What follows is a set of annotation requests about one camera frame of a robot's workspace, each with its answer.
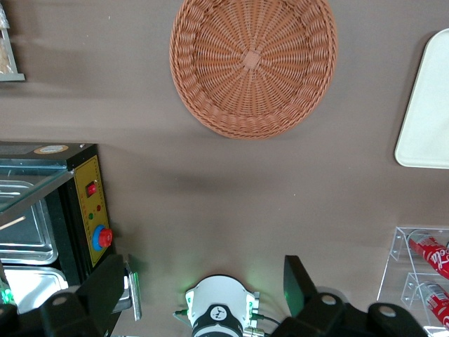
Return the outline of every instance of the white tray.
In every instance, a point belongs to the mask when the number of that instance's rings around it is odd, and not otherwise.
[[[403,166],[449,169],[449,29],[427,43],[395,155]]]

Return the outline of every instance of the red emergency stop button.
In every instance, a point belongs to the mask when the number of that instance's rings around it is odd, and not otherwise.
[[[109,228],[103,228],[98,237],[98,244],[102,248],[109,247],[112,244],[112,230]]]
[[[95,194],[96,192],[97,192],[97,185],[95,184],[94,181],[86,186],[86,194],[88,198],[93,194]]]
[[[112,231],[104,225],[98,225],[93,231],[92,247],[96,251],[102,251],[112,244]]]

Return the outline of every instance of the round sticker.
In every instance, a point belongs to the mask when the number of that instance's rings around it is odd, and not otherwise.
[[[63,152],[67,150],[69,147],[66,145],[49,145],[40,147],[39,149],[35,150],[34,153],[37,154],[52,154],[52,153],[58,153]]]
[[[210,311],[210,317],[214,321],[222,321],[226,318],[226,316],[227,316],[226,309],[220,306],[216,306]]]

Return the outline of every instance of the metal baking tray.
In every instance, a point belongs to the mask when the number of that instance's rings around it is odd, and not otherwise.
[[[4,270],[21,314],[38,308],[56,291],[68,287],[65,276],[54,268],[5,265]]]
[[[26,192],[33,184],[0,180],[0,206]],[[47,205],[41,199],[23,214],[24,220],[0,231],[2,263],[49,265],[58,258]]]

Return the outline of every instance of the red soda can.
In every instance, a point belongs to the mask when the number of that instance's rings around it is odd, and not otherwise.
[[[446,330],[449,330],[449,293],[433,281],[420,284],[417,288],[417,291],[419,290],[429,310],[444,325]]]
[[[420,254],[441,276],[449,279],[449,249],[429,233],[417,230],[408,237],[408,245]]]

